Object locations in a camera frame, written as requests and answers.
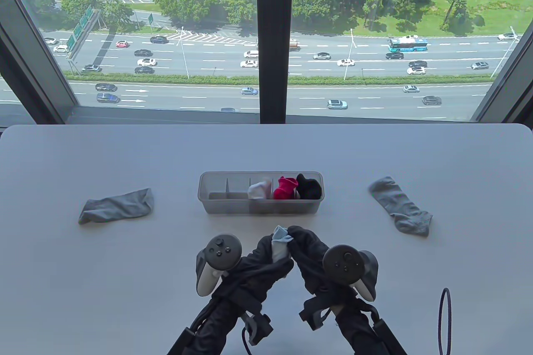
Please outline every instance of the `car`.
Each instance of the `car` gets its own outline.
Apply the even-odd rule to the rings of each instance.
[[[338,66],[354,66],[356,62],[354,60],[339,60],[337,61]]]
[[[120,102],[120,97],[110,93],[99,93],[97,95],[97,102],[112,102],[113,104],[116,104]]]
[[[253,87],[243,87],[240,89],[240,93],[243,96],[257,96],[259,94],[259,90]]]
[[[411,61],[409,63],[409,68],[414,68],[415,66],[423,66],[424,68],[428,67],[427,61]]]
[[[82,72],[101,72],[102,69],[99,65],[87,64],[82,68]]]
[[[165,45],[168,43],[168,39],[164,36],[153,36],[150,38],[150,43],[154,43],[157,45]]]
[[[130,44],[127,41],[125,41],[125,40],[119,40],[119,41],[117,41],[116,46],[118,48],[128,48],[130,46]]]
[[[313,56],[313,60],[331,60],[331,55],[327,52],[319,52]]]
[[[341,100],[328,100],[328,109],[348,109],[348,103]]]
[[[256,60],[247,60],[240,63],[241,68],[258,68],[259,62]]]
[[[388,52],[385,54],[385,58],[387,60],[403,60],[403,53],[402,52]]]
[[[135,50],[135,53],[133,53],[136,57],[151,57],[154,55],[150,50],[140,49]]]
[[[473,70],[487,70],[489,68],[489,64],[486,62],[474,62],[472,65],[470,65],[470,68]]]
[[[425,75],[426,74],[426,68],[423,66],[414,66],[412,68],[407,69],[408,75]]]
[[[157,61],[154,58],[143,58],[142,60],[137,61],[139,66],[156,66]]]
[[[498,40],[514,40],[516,35],[514,33],[503,33],[498,35]]]
[[[154,73],[155,70],[149,66],[138,66],[135,68],[135,73]]]
[[[117,91],[118,87],[112,83],[96,83],[97,91]]]
[[[441,105],[442,99],[435,96],[426,96],[422,98],[422,103],[424,105]]]
[[[404,93],[420,93],[420,89],[417,86],[413,86],[411,84],[406,84],[403,87]]]
[[[259,51],[257,50],[245,51],[244,58],[259,58]]]
[[[58,39],[54,39],[53,37],[45,37],[44,38],[44,42],[47,45],[56,45],[57,43],[59,43],[59,40]]]
[[[56,45],[54,52],[68,52],[68,45]]]

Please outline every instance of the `gray sock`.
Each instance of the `gray sock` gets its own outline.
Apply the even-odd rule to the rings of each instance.
[[[89,199],[83,207],[79,224],[113,222],[146,216],[154,208],[152,189],[143,189],[106,199]]]
[[[372,197],[394,218],[396,229],[402,233],[428,237],[433,215],[421,211],[408,199],[392,177],[387,176],[372,183],[368,190]]]

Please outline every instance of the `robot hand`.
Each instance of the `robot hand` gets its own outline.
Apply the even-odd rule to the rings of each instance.
[[[248,256],[241,258],[241,253],[240,241],[233,235],[214,237],[200,251],[196,265],[198,294],[207,296],[220,278],[222,282],[168,355],[219,355],[239,317],[245,322],[243,342],[246,330],[251,345],[272,332],[270,319],[261,314],[261,303],[274,283],[291,271],[294,262],[289,256],[273,262],[272,235],[259,240]]]
[[[311,230],[299,226],[289,227],[288,233],[293,237],[288,243],[291,256],[300,269],[305,288],[315,295],[305,301],[301,319],[316,330],[329,313],[322,317],[322,311],[329,308],[356,354],[389,355],[362,313],[375,308],[357,298],[357,293],[368,301],[376,298],[377,260],[373,254],[349,246],[329,248]]]

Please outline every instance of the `glass pane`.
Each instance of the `glass pane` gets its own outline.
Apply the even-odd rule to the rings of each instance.
[[[31,125],[34,120],[20,103],[13,90],[0,76],[0,128],[11,125]]]
[[[259,112],[257,0],[22,0],[82,106]]]
[[[293,0],[292,12],[288,114],[468,121],[533,0]]]

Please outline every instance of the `highway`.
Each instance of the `highway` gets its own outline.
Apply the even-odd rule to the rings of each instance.
[[[47,37],[60,39],[65,43],[70,32],[47,32]],[[148,49],[154,53],[152,58],[158,64],[155,73],[187,74],[190,75],[221,75],[244,76],[258,73],[257,68],[241,68],[240,63],[245,60],[244,52],[255,49],[252,41],[239,44],[234,39],[213,35],[185,38],[179,42],[180,34],[169,35],[170,43],[165,45],[152,44],[150,35],[107,35],[92,33],[83,43],[75,59],[75,65],[80,70],[85,64],[98,64],[103,73],[133,73],[137,67],[134,51]],[[386,77],[407,76],[408,63],[412,60],[426,60],[429,75],[464,75],[492,73],[506,50],[515,43],[499,41],[495,36],[483,37],[441,37],[428,39],[428,51],[405,53],[404,60],[386,60],[388,52],[387,39],[376,37],[355,37],[353,46],[351,38],[347,36],[323,36],[294,34],[293,37],[301,44],[300,51],[289,54],[289,73],[302,76],[333,76],[342,77]],[[129,48],[116,48],[118,40],[127,40]],[[351,57],[356,65],[338,67],[337,60]],[[326,51],[331,54],[331,60],[313,60],[313,54]],[[66,54],[53,53],[59,66],[69,70]],[[472,70],[473,62],[485,61],[488,70]]]
[[[220,111],[232,107],[239,112],[259,112],[258,96],[243,96],[240,87],[176,84],[116,83],[118,104],[96,101],[94,82],[70,82],[83,106]],[[289,87],[287,114],[330,117],[371,117],[468,121],[487,93],[490,83],[419,85],[420,93],[405,94],[402,86],[378,87]],[[424,96],[439,96],[440,106],[425,106]],[[330,110],[329,99],[348,103],[347,110]],[[0,81],[0,104],[19,103],[7,84]]]

